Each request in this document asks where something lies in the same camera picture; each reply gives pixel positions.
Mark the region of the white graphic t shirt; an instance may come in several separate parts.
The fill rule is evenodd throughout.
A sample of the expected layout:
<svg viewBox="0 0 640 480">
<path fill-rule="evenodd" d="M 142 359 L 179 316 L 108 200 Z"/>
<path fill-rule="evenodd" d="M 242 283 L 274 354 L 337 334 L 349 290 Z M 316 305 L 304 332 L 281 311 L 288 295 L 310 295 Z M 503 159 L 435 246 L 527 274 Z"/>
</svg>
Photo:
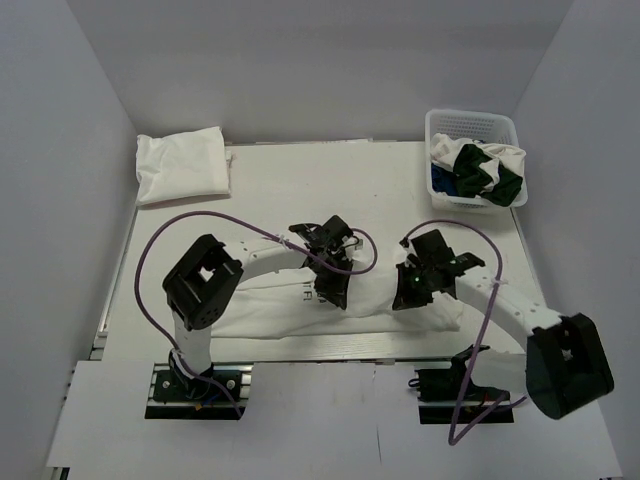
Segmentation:
<svg viewBox="0 0 640 480">
<path fill-rule="evenodd" d="M 400 246 L 382 253 L 374 270 L 351 276 L 347 307 L 322 299 L 308 268 L 282 270 L 243 282 L 211 336 L 281 339 L 292 336 L 387 332 L 447 332 L 460 329 L 462 303 L 438 294 L 426 306 L 394 311 L 396 265 L 406 258 Z"/>
</svg>

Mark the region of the dark green white t shirt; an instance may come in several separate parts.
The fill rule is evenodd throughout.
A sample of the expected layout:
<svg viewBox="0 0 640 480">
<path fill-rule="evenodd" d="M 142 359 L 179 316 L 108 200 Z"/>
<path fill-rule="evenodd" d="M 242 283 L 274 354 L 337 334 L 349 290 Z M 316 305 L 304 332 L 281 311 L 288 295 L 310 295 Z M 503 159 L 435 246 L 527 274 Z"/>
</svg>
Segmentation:
<svg viewBox="0 0 640 480">
<path fill-rule="evenodd" d="M 436 133 L 430 140 L 427 172 L 437 165 L 456 176 L 457 196 L 513 207 L 523 191 L 526 152 L 508 144 L 469 138 L 452 139 Z"/>
</svg>

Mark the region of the white plastic laundry basket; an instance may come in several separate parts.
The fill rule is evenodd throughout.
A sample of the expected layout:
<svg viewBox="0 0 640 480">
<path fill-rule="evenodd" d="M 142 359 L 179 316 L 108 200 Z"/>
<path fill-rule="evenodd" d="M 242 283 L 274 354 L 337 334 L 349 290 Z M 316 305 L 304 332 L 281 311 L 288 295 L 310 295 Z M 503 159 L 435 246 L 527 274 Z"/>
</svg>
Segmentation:
<svg viewBox="0 0 640 480">
<path fill-rule="evenodd" d="M 425 116 L 426 173 L 427 189 L 435 208 L 454 211 L 471 209 L 477 213 L 495 213 L 505 208 L 517 208 L 526 204 L 528 194 L 525 177 L 523 191 L 513 207 L 498 207 L 486 200 L 463 199 L 436 194 L 431 187 L 431 174 L 427 172 L 427 168 L 430 166 L 430 140 L 436 133 L 446 134 L 452 139 L 469 138 L 485 143 L 501 143 L 519 147 L 514 123 L 506 116 L 451 109 L 429 111 Z"/>
</svg>

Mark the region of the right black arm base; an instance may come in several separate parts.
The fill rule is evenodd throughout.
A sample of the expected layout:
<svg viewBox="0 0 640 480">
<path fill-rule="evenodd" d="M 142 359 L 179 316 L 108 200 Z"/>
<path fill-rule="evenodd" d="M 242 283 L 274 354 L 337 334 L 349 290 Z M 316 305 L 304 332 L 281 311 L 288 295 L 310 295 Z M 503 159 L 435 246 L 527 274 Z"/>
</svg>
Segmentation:
<svg viewBox="0 0 640 480">
<path fill-rule="evenodd" d="M 414 372 L 408 388 L 417 393 L 421 425 L 449 424 L 455 402 L 467 371 L 473 347 L 459 352 L 450 359 L 446 368 L 422 368 Z M 458 422 L 469 424 L 476 416 L 495 403 L 502 391 L 494 387 L 477 386 L 472 380 L 464 394 Z"/>
</svg>

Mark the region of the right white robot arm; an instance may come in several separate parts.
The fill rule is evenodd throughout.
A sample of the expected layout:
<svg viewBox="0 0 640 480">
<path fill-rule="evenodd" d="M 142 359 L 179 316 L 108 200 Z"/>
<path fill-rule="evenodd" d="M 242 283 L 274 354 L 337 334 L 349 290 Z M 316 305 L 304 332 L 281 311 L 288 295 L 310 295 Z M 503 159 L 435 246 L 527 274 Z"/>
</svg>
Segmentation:
<svg viewBox="0 0 640 480">
<path fill-rule="evenodd" d="M 419 376 L 425 402 L 508 398 L 522 393 L 558 420 L 611 393 L 614 378 L 597 327 L 586 315 L 564 315 L 507 285 L 476 255 L 457 255 L 437 230 L 400 242 L 396 311 L 416 309 L 446 294 L 487 315 L 522 349 L 519 354 L 470 346 L 446 370 Z"/>
</svg>

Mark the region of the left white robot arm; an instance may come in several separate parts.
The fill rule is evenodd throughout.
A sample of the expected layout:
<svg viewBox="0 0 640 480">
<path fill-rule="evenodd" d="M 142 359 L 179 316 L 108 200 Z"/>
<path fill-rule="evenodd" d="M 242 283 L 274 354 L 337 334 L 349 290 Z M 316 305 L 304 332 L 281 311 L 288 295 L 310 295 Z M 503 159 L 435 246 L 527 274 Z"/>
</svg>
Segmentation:
<svg viewBox="0 0 640 480">
<path fill-rule="evenodd" d="M 318 296 L 344 310 L 353 261 L 347 254 L 354 231 L 334 215 L 322 225 L 296 224 L 289 231 L 298 246 L 257 227 L 259 239 L 225 245 L 211 234 L 200 236 L 162 282 L 171 309 L 175 336 L 171 364 L 179 370 L 177 387 L 199 399 L 211 387 L 211 327 L 225 312 L 242 282 L 281 270 L 308 268 L 315 274 Z"/>
</svg>

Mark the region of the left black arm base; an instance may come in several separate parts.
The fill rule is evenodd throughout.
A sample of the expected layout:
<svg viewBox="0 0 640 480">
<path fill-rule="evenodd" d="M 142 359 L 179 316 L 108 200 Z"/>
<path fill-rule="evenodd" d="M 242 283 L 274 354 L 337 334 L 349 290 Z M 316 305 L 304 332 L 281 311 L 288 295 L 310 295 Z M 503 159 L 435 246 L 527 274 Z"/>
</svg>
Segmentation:
<svg viewBox="0 0 640 480">
<path fill-rule="evenodd" d="M 223 384 L 244 412 L 251 385 L 251 366 L 214 366 L 211 377 Z M 219 387 L 196 382 L 189 392 L 167 364 L 156 364 L 145 409 L 148 420 L 239 420 L 232 403 Z"/>
</svg>

